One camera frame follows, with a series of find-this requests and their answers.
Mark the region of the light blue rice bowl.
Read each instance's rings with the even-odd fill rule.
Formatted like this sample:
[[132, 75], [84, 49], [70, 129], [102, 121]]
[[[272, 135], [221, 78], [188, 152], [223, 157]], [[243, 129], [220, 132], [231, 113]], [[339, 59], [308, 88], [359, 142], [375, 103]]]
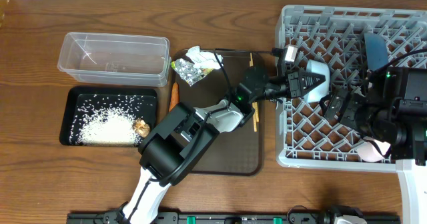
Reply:
[[309, 87], [313, 87], [304, 96], [306, 103], [315, 103], [329, 93], [330, 70], [325, 63], [309, 60], [306, 66], [309, 76]]

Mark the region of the wooden chopstick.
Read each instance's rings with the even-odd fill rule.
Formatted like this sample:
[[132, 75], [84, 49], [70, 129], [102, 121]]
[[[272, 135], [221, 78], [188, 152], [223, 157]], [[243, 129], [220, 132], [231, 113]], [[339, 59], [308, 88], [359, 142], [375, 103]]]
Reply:
[[252, 103], [252, 107], [254, 108], [254, 119], [255, 119], [255, 121], [257, 122], [257, 123], [259, 123], [260, 122], [260, 119], [259, 119], [259, 110], [258, 110], [258, 103], [257, 102], [253, 102]]
[[[254, 60], [253, 60], [253, 55], [252, 53], [250, 53], [250, 67], [254, 66]], [[258, 123], [255, 121], [254, 116], [253, 116], [253, 123], [254, 123], [254, 132], [256, 133], [258, 131]]]

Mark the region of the dark blue plate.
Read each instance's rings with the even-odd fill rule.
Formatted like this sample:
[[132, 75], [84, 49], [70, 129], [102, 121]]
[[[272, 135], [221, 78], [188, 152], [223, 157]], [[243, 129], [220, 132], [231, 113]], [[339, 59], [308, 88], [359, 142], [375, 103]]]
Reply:
[[384, 38], [374, 33], [364, 34], [368, 68], [377, 71], [388, 63], [388, 52]]

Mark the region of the foil wrapper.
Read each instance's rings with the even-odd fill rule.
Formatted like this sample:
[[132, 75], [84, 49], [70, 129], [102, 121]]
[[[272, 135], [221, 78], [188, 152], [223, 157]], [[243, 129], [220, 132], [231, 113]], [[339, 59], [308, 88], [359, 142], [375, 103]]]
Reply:
[[194, 63], [185, 59], [172, 61], [171, 67], [189, 86], [194, 85], [213, 71], [213, 69], [196, 67]]

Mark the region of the orange carrot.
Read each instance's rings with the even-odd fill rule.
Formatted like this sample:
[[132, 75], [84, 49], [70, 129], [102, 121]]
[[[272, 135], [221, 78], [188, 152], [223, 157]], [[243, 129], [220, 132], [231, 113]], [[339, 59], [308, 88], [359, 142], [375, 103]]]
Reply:
[[177, 82], [175, 82], [171, 90], [169, 111], [171, 111], [178, 103], [179, 103], [179, 85]]

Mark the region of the brown round bread piece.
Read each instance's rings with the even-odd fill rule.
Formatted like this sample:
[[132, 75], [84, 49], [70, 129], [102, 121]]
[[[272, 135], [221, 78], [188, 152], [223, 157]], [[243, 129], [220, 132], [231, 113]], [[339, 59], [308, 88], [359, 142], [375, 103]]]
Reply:
[[136, 119], [132, 128], [139, 136], [143, 138], [146, 138], [151, 131], [151, 127], [143, 119]]

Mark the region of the white paper napkin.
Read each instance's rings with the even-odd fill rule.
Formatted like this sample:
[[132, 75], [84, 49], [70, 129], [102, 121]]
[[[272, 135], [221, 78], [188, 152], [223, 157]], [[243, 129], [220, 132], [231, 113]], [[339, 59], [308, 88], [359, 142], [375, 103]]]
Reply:
[[221, 55], [215, 55], [213, 52], [202, 51], [200, 46], [194, 46], [188, 49], [185, 54], [192, 62], [192, 67], [196, 69], [220, 69], [218, 61], [222, 61]]

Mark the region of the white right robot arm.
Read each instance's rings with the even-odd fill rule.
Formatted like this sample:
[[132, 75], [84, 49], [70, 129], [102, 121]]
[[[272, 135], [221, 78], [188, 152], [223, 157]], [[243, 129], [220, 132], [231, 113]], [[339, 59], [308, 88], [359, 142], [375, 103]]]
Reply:
[[365, 96], [338, 89], [320, 99], [323, 116], [359, 132], [390, 157], [402, 194], [403, 223], [426, 222], [426, 70], [388, 67], [373, 74]]

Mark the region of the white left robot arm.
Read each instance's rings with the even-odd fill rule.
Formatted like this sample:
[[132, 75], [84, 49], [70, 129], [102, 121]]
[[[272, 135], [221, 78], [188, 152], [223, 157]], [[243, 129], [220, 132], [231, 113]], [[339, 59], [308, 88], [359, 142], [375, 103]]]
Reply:
[[178, 103], [139, 145], [139, 182], [131, 200], [119, 208], [116, 222], [151, 223], [167, 190], [192, 171], [219, 134], [244, 126], [256, 101], [302, 97], [329, 81], [327, 71], [284, 71], [269, 77], [263, 67], [253, 66], [216, 105]]

